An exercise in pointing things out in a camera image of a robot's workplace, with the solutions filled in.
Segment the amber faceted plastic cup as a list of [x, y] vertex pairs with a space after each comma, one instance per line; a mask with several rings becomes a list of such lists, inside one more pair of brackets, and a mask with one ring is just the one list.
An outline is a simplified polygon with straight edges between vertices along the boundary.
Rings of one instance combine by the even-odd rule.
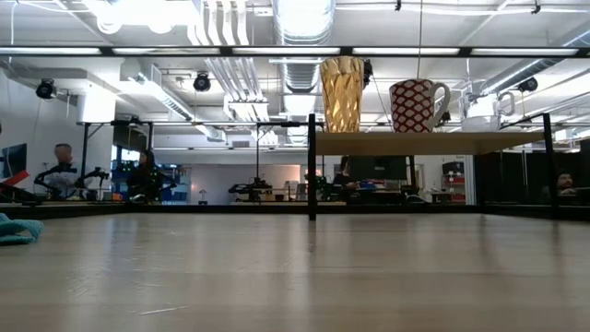
[[364, 62], [359, 57], [337, 56], [320, 64], [325, 130], [358, 133], [364, 84]]

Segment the red white patterned mug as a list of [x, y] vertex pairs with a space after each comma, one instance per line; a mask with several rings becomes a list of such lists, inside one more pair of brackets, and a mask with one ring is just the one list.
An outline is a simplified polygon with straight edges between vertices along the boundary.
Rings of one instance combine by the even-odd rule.
[[389, 88], [396, 133], [429, 133], [447, 114], [452, 93], [441, 82], [408, 79]]

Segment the small clear glass mug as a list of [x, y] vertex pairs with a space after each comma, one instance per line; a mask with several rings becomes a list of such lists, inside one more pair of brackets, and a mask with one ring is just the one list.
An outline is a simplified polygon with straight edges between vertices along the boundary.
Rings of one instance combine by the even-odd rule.
[[515, 112], [515, 96], [511, 91], [497, 95], [466, 94], [460, 99], [463, 132], [496, 132], [502, 117]]

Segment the wooden shelf board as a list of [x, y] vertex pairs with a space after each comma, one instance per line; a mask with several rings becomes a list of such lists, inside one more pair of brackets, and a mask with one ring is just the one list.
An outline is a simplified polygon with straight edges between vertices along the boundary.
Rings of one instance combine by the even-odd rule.
[[315, 153], [325, 156], [483, 155], [542, 139], [539, 132], [318, 133]]

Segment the person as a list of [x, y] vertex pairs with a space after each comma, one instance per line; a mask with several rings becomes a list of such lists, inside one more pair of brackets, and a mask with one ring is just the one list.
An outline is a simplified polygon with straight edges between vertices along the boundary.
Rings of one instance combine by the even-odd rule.
[[58, 199], [67, 199], [80, 193], [85, 186], [81, 180], [81, 165], [74, 161], [72, 147], [66, 143], [54, 147], [56, 164], [43, 182], [52, 188], [52, 194]]
[[569, 172], [561, 172], [556, 182], [557, 202], [560, 205], [571, 206], [577, 204], [577, 191]]
[[142, 150], [138, 165], [126, 180], [128, 199], [136, 203], [159, 204], [163, 183], [164, 174], [158, 168], [153, 152]]
[[342, 201], [348, 201], [360, 187], [359, 182], [354, 181], [349, 172], [349, 156], [343, 156], [340, 160], [339, 171], [333, 180], [333, 186]]

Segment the red white storage rack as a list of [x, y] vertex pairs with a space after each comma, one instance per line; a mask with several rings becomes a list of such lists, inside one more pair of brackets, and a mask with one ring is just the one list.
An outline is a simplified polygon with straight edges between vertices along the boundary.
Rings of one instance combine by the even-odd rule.
[[451, 203], [466, 203], [466, 176], [462, 161], [451, 161], [442, 165], [442, 190], [449, 195]]

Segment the teal folded cloth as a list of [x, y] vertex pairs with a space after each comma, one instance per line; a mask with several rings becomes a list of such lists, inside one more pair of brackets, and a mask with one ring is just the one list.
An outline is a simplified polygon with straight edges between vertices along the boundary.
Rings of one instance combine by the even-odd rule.
[[44, 231], [44, 224], [34, 219], [10, 219], [0, 213], [0, 245], [36, 243]]

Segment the black metal shelf frame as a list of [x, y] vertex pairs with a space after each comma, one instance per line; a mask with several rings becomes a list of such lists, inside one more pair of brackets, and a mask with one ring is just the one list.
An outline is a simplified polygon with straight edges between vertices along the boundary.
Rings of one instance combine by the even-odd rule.
[[[542, 119], [543, 131], [541, 134], [543, 135], [543, 139], [541, 140], [545, 145], [545, 153], [548, 160], [548, 178], [549, 178], [549, 191], [551, 194], [551, 207], [554, 210], [559, 209], [559, 204], [557, 203], [557, 194], [556, 188], [554, 184], [555, 177], [557, 176], [556, 167], [554, 165], [555, 158], [554, 158], [554, 148], [553, 148], [553, 141], [552, 141], [552, 130], [551, 130], [551, 118], [550, 115], [547, 113], [541, 113], [539, 117]], [[509, 127], [517, 126], [517, 125], [531, 125], [535, 116], [528, 116], [519, 121], [514, 123], [510, 123], [501, 127], [499, 132], [509, 132], [507, 129]], [[308, 121], [308, 152], [307, 152], [307, 167], [308, 167], [308, 217], [310, 220], [316, 220], [316, 216], [318, 213], [318, 203], [316, 198], [317, 189], [316, 185], [316, 159], [319, 156], [324, 155], [317, 155], [315, 153], [315, 139], [318, 132], [315, 130], [316, 122], [315, 116], [310, 115]]]

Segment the black aluminium rig frame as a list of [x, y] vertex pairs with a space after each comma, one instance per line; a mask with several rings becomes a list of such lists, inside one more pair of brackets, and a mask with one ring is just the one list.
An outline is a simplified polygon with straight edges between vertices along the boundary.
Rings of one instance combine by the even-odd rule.
[[[357, 56], [382, 58], [590, 58], [590, 47], [441, 47], [441, 46], [171, 46], [111, 47], [111, 46], [61, 46], [0, 45], [0, 56], [8, 57], [276, 57], [287, 59], [310, 59], [321, 57]], [[554, 210], [547, 206], [488, 205], [482, 184], [476, 186], [477, 202], [473, 206], [432, 206], [413, 204], [409, 206], [347, 206], [318, 203], [320, 214], [435, 214], [435, 213], [480, 213], [516, 217], [531, 217], [555, 220], [590, 220], [590, 207], [559, 204]], [[229, 213], [238, 214], [307, 214], [308, 200], [304, 206], [293, 204], [285, 207], [237, 206], [228, 207]]]

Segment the silver ceiling duct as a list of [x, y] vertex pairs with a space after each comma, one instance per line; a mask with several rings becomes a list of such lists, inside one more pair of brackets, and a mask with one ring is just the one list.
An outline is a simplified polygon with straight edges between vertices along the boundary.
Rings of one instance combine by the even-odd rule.
[[[336, 13], [336, 0], [273, 0], [277, 44], [290, 46], [326, 45]], [[314, 111], [320, 80], [317, 59], [280, 65], [283, 108], [289, 116], [307, 116]]]

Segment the dark wall screen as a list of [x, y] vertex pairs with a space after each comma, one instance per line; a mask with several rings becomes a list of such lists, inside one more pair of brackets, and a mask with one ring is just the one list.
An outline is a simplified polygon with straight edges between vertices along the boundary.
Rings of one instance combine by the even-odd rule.
[[0, 179], [11, 178], [27, 169], [27, 144], [0, 148]]

